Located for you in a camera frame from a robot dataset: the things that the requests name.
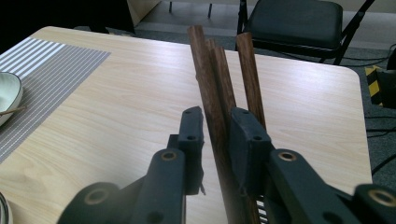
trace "bowl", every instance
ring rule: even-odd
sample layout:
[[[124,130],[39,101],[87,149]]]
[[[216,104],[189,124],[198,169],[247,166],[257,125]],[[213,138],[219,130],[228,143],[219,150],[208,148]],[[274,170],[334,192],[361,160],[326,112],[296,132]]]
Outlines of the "bowl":
[[[11,208],[6,198],[0,192],[0,224],[12,224],[12,221]]]
[[[15,109],[20,105],[23,95],[21,80],[14,74],[0,72],[0,112]],[[0,126],[13,113],[0,116]]]

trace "placemat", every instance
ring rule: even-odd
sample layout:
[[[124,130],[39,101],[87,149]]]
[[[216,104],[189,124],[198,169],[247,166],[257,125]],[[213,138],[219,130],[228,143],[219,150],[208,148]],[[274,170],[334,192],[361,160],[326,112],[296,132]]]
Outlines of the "placemat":
[[[21,105],[0,127],[0,162],[17,148],[109,55],[28,37],[0,55],[0,72],[20,77]]]

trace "wooden stick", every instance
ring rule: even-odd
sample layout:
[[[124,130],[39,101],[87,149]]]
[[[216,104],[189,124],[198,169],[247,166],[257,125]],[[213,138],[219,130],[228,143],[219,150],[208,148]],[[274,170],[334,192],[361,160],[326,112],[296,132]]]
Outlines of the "wooden stick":
[[[215,47],[214,40],[205,41],[201,26],[189,28],[188,33],[228,222],[260,223],[256,201],[239,194],[227,150],[235,99],[224,49]]]
[[[220,99],[220,106],[225,118],[227,133],[230,132],[231,109],[236,107],[233,95],[233,83],[223,47],[214,47],[210,50],[210,60],[215,71],[215,80]]]
[[[233,177],[227,151],[226,125],[222,116],[214,70],[208,57],[209,51],[202,26],[192,26],[188,29],[188,33],[228,222],[248,223],[244,220],[243,201],[238,193],[238,184]]]
[[[10,110],[6,110],[6,111],[3,111],[3,112],[0,112],[0,116],[6,115],[6,114],[10,114],[10,113],[14,113],[14,112],[17,112],[17,111],[21,111],[21,110],[24,110],[24,109],[26,109],[26,105],[20,106],[20,107],[15,108],[15,109],[10,109]]]
[[[259,75],[257,73],[256,59],[254,57],[251,33],[242,33],[236,37],[239,61],[244,78],[245,92],[247,95],[248,110],[256,116],[259,123],[265,127],[264,110],[262,107],[262,92],[260,91]]]
[[[233,83],[230,77],[227,58],[223,47],[214,47],[210,49],[210,59],[215,70],[218,95],[223,111],[223,117],[226,122],[227,134],[230,133],[231,109],[236,107],[235,97],[233,94]],[[244,205],[246,223],[259,224],[260,216],[257,207],[257,199],[254,196],[241,198]]]

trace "table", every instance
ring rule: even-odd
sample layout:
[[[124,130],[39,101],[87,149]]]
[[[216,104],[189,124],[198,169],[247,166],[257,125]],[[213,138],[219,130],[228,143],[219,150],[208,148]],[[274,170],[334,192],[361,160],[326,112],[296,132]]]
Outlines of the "table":
[[[188,45],[46,27],[32,37],[111,52],[0,165],[15,223],[56,223],[82,188],[121,188],[146,174],[178,132],[181,112],[202,106]],[[226,51],[239,107],[247,108],[238,55]],[[256,55],[268,133],[302,153],[347,193],[372,181],[356,73],[345,67]],[[206,196],[189,196],[187,223],[225,223],[207,127]]]

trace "chair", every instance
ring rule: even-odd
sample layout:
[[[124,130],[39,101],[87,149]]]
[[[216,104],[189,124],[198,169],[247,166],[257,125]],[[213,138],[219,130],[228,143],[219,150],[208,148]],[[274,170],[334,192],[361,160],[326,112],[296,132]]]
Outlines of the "chair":
[[[366,0],[342,30],[343,9],[317,0],[259,0],[248,18],[247,0],[240,0],[237,33],[251,32],[253,46],[326,59],[340,64],[365,12]]]

